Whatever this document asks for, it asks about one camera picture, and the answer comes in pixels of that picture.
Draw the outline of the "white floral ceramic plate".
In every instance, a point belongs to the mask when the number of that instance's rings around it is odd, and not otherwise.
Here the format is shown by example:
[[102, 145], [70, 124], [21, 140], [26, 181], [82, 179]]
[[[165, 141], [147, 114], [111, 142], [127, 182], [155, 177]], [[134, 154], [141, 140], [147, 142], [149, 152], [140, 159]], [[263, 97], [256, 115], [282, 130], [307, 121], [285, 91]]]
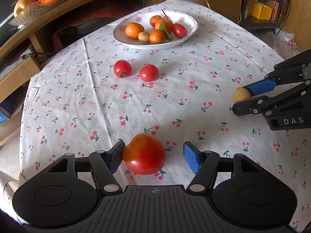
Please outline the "white floral ceramic plate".
[[113, 30], [115, 41], [127, 47], [162, 50], [182, 44], [198, 30], [190, 15], [174, 10], [152, 10], [123, 19]]

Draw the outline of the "small red cherry tomato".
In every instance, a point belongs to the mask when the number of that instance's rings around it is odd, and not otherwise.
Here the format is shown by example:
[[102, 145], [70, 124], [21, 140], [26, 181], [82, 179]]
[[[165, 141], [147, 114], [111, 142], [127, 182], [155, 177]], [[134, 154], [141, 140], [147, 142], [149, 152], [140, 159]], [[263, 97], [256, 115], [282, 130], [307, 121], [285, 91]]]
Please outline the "small red cherry tomato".
[[175, 23], [172, 25], [172, 32], [178, 38], [183, 38], [187, 35], [186, 28], [179, 23]]

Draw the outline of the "mandarin orange with stem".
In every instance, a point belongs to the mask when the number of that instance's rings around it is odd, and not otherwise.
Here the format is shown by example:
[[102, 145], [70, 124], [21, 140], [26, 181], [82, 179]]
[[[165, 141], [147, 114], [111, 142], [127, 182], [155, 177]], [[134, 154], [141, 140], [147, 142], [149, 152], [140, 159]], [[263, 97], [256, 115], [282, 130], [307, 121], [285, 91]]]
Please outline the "mandarin orange with stem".
[[153, 17], [150, 18], [149, 23], [152, 27], [156, 28], [156, 24], [158, 21], [162, 21], [163, 18], [159, 15], [155, 15]]

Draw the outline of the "black flat tv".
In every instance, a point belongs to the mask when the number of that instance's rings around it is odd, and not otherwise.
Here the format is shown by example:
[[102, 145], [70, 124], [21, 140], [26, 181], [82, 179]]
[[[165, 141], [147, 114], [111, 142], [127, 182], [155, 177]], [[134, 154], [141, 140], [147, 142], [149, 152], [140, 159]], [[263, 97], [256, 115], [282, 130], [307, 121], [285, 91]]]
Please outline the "black flat tv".
[[12, 37], [17, 31], [17, 26], [12, 26], [9, 22], [14, 18], [14, 7], [18, 0], [0, 0], [0, 41], [1, 46]]

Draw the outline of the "yellow cardboard box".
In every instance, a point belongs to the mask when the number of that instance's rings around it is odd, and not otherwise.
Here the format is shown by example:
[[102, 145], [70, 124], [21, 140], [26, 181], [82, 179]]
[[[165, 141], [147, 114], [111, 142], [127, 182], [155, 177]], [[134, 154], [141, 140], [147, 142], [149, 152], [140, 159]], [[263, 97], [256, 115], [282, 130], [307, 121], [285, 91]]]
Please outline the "yellow cardboard box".
[[259, 2], [255, 2], [252, 9], [252, 16], [260, 20], [270, 20], [272, 8]]

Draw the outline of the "small brown kiwi fruit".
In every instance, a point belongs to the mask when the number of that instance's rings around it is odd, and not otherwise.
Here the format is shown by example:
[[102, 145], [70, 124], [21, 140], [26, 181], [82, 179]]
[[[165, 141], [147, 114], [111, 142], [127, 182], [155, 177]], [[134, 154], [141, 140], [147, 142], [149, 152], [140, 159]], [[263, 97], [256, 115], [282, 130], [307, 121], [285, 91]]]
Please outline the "small brown kiwi fruit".
[[142, 44], [149, 44], [149, 43], [150, 43], [149, 37], [150, 37], [150, 34], [147, 33], [147, 32], [140, 32], [140, 33], [138, 34], [138, 40], [139, 40]]

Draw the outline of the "red cherry tomato round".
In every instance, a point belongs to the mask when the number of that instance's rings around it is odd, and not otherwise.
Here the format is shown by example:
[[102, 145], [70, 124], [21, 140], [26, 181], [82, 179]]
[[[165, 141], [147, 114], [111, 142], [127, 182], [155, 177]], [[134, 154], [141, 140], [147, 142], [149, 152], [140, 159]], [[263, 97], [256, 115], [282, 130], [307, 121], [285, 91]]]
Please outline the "red cherry tomato round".
[[155, 79], [157, 79], [158, 75], [159, 70], [153, 64], [144, 65], [139, 72], [139, 76], [144, 82], [154, 81]]

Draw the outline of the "yellow red apple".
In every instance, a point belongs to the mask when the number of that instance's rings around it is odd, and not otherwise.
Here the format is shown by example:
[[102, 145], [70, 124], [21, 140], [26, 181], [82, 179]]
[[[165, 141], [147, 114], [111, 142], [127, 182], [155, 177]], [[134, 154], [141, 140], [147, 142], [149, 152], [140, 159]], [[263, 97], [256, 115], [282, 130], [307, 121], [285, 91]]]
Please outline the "yellow red apple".
[[14, 17], [17, 17], [19, 12], [27, 7], [28, 4], [37, 2], [38, 0], [18, 0], [14, 7]]

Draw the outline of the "mandarin orange with leaf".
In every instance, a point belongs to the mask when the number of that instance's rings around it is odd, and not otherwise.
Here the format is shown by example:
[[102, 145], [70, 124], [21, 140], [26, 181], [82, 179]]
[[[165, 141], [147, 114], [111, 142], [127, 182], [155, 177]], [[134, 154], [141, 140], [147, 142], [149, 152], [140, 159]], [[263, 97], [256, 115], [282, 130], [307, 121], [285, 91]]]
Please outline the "mandarin orange with leaf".
[[162, 21], [157, 22], [155, 29], [164, 31], [166, 34], [166, 40], [175, 41], [175, 40], [177, 40], [177, 38], [174, 35], [172, 35], [173, 22], [171, 21], [170, 18], [168, 18], [168, 16], [164, 12], [164, 10], [162, 10], [162, 12], [164, 14], [164, 18]]

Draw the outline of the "black metal shelf rack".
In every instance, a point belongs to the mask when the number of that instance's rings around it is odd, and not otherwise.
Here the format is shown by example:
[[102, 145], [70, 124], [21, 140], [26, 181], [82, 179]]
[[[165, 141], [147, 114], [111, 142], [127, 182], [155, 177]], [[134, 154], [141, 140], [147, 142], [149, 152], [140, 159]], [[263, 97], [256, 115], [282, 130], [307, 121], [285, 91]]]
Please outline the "black metal shelf rack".
[[250, 32], [275, 32], [289, 12], [290, 0], [242, 0], [239, 25]]

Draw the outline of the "cherry print tablecloth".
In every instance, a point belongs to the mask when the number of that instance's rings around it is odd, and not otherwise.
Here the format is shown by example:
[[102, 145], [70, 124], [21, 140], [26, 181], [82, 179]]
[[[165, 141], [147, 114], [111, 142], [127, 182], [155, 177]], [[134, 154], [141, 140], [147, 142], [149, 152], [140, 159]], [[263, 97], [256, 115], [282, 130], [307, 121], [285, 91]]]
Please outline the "cherry print tablecloth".
[[[57, 53], [31, 78], [19, 143], [20, 183], [67, 152], [84, 157], [147, 133], [164, 145], [166, 162], [149, 176], [121, 165], [115, 177], [122, 186], [187, 185], [193, 172], [182, 155], [186, 141], [222, 157], [243, 153], [295, 192], [290, 225], [302, 231], [310, 222], [310, 130], [271, 131], [261, 115], [232, 113], [235, 89], [263, 79], [282, 57], [195, 3], [168, 0], [131, 15], [152, 10], [186, 13], [198, 30], [166, 50], [134, 50], [113, 39], [111, 23]], [[114, 64], [122, 59], [132, 74], [118, 78]], [[146, 64], [159, 70], [154, 81], [139, 76]]]

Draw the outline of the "small yellow potato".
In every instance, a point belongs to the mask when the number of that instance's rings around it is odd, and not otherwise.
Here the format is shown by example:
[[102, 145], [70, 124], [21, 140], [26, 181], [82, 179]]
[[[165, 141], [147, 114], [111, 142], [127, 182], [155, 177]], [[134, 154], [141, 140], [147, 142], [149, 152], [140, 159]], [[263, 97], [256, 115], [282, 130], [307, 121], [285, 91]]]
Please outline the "small yellow potato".
[[250, 99], [251, 99], [250, 92], [244, 87], [237, 88], [233, 93], [233, 102], [234, 103], [244, 102], [244, 101], [250, 100]]

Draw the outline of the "small mandarin orange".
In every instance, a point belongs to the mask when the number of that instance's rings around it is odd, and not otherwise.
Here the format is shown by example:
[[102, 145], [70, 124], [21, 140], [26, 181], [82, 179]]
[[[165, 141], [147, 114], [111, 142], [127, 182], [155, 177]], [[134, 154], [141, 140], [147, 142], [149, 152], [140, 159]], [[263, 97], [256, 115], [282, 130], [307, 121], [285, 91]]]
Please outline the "small mandarin orange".
[[166, 40], [166, 34], [162, 30], [154, 30], [150, 35], [149, 35], [149, 42], [151, 44], [162, 44]]

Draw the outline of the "large red tomato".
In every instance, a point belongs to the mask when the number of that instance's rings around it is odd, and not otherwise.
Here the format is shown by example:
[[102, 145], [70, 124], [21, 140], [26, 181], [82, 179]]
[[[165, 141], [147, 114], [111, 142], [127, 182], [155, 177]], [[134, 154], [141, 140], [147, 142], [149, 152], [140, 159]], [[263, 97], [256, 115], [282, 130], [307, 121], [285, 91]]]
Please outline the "large red tomato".
[[139, 175], [151, 175], [164, 166], [166, 151], [158, 138], [149, 134], [138, 134], [123, 150], [126, 167]]

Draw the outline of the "glass fruit dish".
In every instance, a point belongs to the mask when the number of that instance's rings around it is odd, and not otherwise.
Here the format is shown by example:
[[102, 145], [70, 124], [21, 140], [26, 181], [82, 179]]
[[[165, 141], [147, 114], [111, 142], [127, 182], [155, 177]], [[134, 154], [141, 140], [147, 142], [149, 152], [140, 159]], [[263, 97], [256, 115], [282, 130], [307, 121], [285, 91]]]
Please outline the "glass fruit dish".
[[9, 22], [9, 24], [12, 26], [20, 26], [30, 23], [66, 1], [67, 0], [41, 0], [30, 3], [29, 5], [26, 5], [26, 7]]

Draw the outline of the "mandarin orange large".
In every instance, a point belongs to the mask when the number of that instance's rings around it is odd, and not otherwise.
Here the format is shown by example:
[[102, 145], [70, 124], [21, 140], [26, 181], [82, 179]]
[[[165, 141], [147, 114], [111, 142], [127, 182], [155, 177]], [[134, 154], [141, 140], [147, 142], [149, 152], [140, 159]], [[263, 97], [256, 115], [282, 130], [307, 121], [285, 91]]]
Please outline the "mandarin orange large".
[[126, 36], [132, 40], [138, 40], [138, 35], [144, 31], [144, 27], [138, 23], [129, 23], [125, 28]]

